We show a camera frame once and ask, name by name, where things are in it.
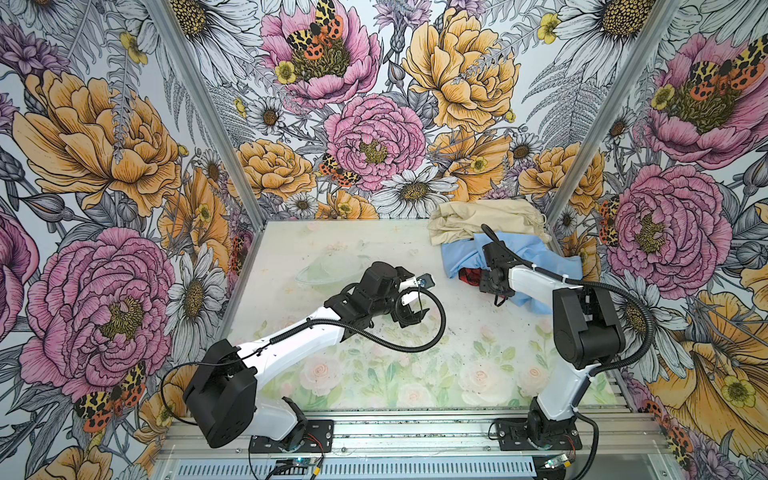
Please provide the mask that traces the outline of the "light blue cloth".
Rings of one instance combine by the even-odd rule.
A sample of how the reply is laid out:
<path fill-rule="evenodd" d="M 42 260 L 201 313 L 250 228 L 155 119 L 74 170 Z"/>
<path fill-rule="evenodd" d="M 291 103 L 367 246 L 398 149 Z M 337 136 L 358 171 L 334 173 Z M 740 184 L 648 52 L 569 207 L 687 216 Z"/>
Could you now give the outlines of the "light blue cloth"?
<path fill-rule="evenodd" d="M 498 238 L 524 260 L 558 274 L 565 274 L 576 279 L 582 278 L 582 263 L 578 256 L 560 256 L 549 250 L 545 243 L 535 235 L 499 232 Z M 461 268 L 486 269 L 482 247 L 489 242 L 490 239 L 484 233 L 478 233 L 472 239 L 443 244 L 441 255 L 446 275 L 449 278 L 459 279 L 458 273 Z M 552 313 L 549 306 L 529 295 L 515 294 L 511 301 L 517 306 L 528 307 L 536 314 Z"/>

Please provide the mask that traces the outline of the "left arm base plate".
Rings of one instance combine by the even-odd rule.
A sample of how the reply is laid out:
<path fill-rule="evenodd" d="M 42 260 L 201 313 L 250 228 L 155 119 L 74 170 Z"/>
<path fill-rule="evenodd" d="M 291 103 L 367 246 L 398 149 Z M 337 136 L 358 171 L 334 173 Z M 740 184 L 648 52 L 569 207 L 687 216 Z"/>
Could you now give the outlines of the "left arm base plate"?
<path fill-rule="evenodd" d="M 250 454 L 329 453 L 334 440 L 335 422 L 330 419 L 300 422 L 283 440 L 255 436 L 250 440 Z"/>

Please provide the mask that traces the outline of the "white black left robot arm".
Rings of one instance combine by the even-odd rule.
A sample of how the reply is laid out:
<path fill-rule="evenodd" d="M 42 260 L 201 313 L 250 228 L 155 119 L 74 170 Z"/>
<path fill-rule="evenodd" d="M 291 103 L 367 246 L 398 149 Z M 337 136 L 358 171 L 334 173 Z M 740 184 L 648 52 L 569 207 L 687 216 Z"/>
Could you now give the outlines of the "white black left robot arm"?
<path fill-rule="evenodd" d="M 421 303 L 435 282 L 403 267 L 376 261 L 318 309 L 270 336 L 233 345 L 214 343 L 198 363 L 183 394 L 187 411 L 211 448 L 241 435 L 261 437 L 283 451 L 309 439 L 309 423 L 291 399 L 262 399 L 260 391 L 295 364 L 354 335 L 400 353 L 420 353 L 437 344 L 397 345 L 371 333 L 373 320 L 390 316 L 400 327 L 419 324 L 428 311 Z"/>

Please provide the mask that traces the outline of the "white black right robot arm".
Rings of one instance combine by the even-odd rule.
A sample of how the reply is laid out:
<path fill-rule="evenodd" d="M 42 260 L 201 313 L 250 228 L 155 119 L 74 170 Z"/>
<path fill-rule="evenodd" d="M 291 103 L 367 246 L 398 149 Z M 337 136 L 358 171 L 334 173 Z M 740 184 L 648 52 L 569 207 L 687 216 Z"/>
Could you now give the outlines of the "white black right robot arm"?
<path fill-rule="evenodd" d="M 560 357 L 547 385 L 531 400 L 527 417 L 496 422 L 500 448 L 578 450 L 576 413 L 592 374 L 625 347 L 611 294 L 528 262 L 500 240 L 491 241 L 482 251 L 488 269 L 481 274 L 480 291 L 494 295 L 496 306 L 524 294 L 550 308 L 553 342 Z"/>

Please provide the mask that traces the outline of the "red black plaid shirt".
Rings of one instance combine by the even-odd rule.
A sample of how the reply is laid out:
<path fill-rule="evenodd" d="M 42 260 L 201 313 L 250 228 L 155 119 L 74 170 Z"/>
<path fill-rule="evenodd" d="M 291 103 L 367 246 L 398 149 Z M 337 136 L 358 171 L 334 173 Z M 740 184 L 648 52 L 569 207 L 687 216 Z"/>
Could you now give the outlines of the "red black plaid shirt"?
<path fill-rule="evenodd" d="M 459 279 L 471 286 L 479 287 L 482 280 L 483 270 L 480 268 L 461 268 L 458 273 Z"/>

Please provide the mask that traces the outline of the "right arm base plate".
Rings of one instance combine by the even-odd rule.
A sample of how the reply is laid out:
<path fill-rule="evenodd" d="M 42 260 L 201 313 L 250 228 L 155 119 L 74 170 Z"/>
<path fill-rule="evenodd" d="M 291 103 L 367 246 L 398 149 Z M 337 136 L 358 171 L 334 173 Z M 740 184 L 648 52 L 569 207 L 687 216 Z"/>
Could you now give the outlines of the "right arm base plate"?
<path fill-rule="evenodd" d="M 583 448 L 574 419 L 500 418 L 492 422 L 488 435 L 501 451 L 578 451 Z"/>

